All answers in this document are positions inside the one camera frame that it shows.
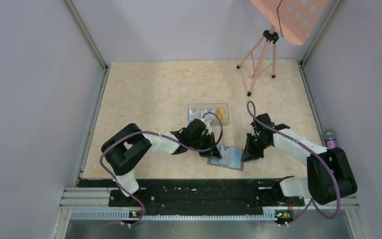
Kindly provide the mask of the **grey card holder wallet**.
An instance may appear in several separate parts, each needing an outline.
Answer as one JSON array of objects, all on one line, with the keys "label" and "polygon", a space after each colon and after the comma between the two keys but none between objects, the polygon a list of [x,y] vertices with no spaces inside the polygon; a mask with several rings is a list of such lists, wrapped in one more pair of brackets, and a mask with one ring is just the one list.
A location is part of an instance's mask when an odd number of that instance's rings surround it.
[{"label": "grey card holder wallet", "polygon": [[219,151],[221,157],[219,158],[213,155],[208,159],[208,165],[239,171],[243,170],[243,162],[241,161],[241,157],[243,155],[244,149],[219,144],[217,145],[217,150]]}]

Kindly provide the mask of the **clear plastic card box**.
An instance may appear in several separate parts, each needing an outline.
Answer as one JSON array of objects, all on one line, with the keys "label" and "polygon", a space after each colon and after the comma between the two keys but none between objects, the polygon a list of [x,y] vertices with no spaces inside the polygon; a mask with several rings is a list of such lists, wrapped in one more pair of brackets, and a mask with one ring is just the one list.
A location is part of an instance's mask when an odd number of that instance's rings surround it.
[{"label": "clear plastic card box", "polygon": [[206,103],[206,104],[188,104],[188,123],[194,119],[200,119],[206,113],[204,118],[209,121],[211,126],[229,125],[229,107],[228,103]]}]

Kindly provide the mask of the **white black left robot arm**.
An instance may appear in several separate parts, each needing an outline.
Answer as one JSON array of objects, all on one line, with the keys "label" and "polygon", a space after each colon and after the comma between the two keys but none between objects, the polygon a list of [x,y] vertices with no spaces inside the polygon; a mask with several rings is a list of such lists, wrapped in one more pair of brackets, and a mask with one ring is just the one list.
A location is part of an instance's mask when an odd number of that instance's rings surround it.
[{"label": "white black left robot arm", "polygon": [[130,123],[106,141],[101,152],[112,168],[115,182],[123,187],[121,200],[126,205],[133,206],[140,198],[133,169],[146,153],[178,155],[190,150],[198,152],[201,157],[221,158],[218,144],[219,140],[214,138],[210,122],[201,118],[169,133],[144,131],[137,124]]}]

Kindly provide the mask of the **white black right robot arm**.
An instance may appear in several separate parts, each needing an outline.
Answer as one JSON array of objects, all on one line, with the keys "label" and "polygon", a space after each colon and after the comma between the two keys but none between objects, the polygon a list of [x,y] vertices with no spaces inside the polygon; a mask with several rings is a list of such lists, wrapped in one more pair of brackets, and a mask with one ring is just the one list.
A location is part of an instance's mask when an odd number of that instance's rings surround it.
[{"label": "white black right robot arm", "polygon": [[325,205],[355,194],[358,190],[345,151],[327,148],[296,134],[286,124],[275,124],[268,113],[256,116],[251,122],[252,133],[247,134],[242,162],[264,157],[266,148],[279,148],[300,161],[307,169],[306,177],[287,176],[278,180],[272,200],[285,205],[292,197],[313,199]]}]

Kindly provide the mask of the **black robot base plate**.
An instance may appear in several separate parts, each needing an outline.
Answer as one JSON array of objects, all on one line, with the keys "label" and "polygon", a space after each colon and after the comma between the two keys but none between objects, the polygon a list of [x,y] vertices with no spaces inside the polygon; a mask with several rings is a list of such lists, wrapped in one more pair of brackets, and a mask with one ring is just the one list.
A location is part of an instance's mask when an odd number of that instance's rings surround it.
[{"label": "black robot base plate", "polygon": [[147,216],[252,216],[267,207],[299,207],[299,197],[284,197],[278,179],[139,179],[135,198],[109,179],[81,179],[80,188],[112,188],[110,207],[145,206]]}]

